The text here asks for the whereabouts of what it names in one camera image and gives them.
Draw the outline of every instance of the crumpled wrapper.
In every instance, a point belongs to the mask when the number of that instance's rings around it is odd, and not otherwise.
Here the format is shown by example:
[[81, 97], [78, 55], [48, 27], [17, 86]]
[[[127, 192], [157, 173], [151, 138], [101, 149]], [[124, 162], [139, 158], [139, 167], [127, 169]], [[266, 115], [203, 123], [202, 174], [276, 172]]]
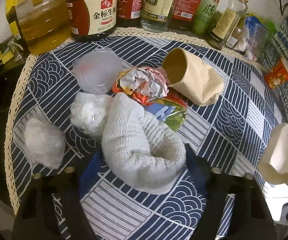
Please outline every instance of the crumpled wrapper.
[[167, 78], [162, 68], [134, 67], [121, 73], [113, 92], [124, 92], [141, 105], [151, 105], [154, 99], [167, 96]]

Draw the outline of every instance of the white knitted hat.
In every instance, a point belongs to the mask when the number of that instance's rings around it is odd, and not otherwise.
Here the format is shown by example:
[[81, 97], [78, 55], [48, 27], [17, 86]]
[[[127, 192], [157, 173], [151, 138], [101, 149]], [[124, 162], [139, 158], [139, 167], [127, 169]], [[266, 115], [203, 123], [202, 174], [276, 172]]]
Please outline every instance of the white knitted hat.
[[124, 93], [112, 103], [102, 148], [107, 165], [129, 186], [151, 194], [170, 191], [186, 152], [178, 135]]

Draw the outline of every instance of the blue and white patterned tablecloth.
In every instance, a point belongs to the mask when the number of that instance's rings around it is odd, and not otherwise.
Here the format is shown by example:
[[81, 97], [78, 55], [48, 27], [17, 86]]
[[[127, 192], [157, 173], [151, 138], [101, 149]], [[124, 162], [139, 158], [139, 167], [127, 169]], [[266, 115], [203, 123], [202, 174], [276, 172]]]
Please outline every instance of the blue and white patterned tablecloth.
[[[81, 90], [72, 72], [72, 62], [96, 48], [106, 47], [121, 58], [125, 68], [159, 67], [165, 55], [175, 47], [182, 47], [212, 65], [224, 79], [224, 90], [217, 103], [210, 106], [201, 107], [188, 101], [186, 121], [178, 134], [212, 166], [239, 176], [251, 172], [263, 187], [265, 182], [256, 165], [272, 128], [282, 122], [282, 116], [272, 92], [263, 84], [262, 73], [251, 65], [211, 49], [166, 39], [126, 36], [92, 43], [72, 42], [38, 58], [13, 126], [11, 153], [19, 198], [32, 173], [57, 174], [68, 165], [76, 165], [99, 146], [98, 141], [70, 123], [70, 106], [76, 92]], [[45, 116], [65, 131], [66, 152], [58, 170], [32, 163], [25, 154], [25, 123], [36, 114]], [[233, 200], [233, 196], [227, 196], [219, 236], [226, 234]], [[61, 216], [60, 200], [54, 197], [54, 203], [60, 229], [68, 239], [70, 236]], [[104, 165], [81, 205], [99, 239], [178, 240], [188, 239], [193, 233], [206, 200], [196, 192], [187, 170], [169, 193], [152, 195], [130, 188]]]

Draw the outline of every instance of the metal faucet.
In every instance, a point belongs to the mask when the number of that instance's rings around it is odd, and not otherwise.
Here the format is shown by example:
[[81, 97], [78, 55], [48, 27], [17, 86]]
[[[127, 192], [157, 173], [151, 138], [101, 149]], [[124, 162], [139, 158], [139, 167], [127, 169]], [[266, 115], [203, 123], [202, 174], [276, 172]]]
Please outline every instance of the metal faucet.
[[16, 39], [13, 37], [8, 43], [7, 46], [9, 47], [10, 51], [14, 54], [14, 60], [19, 61], [23, 58], [22, 51], [24, 51], [24, 48], [22, 45], [15, 42]]

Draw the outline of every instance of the paper cup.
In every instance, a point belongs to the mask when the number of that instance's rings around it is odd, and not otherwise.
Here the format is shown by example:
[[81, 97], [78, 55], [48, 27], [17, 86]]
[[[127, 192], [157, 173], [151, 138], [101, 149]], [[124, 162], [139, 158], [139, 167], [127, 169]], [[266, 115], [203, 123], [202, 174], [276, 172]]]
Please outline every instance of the paper cup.
[[264, 76], [264, 80], [271, 89], [288, 81], [288, 63], [284, 57], [281, 57], [271, 73]]
[[194, 104], [214, 104], [223, 90], [223, 78], [198, 56], [182, 49], [172, 49], [162, 63], [173, 87]]

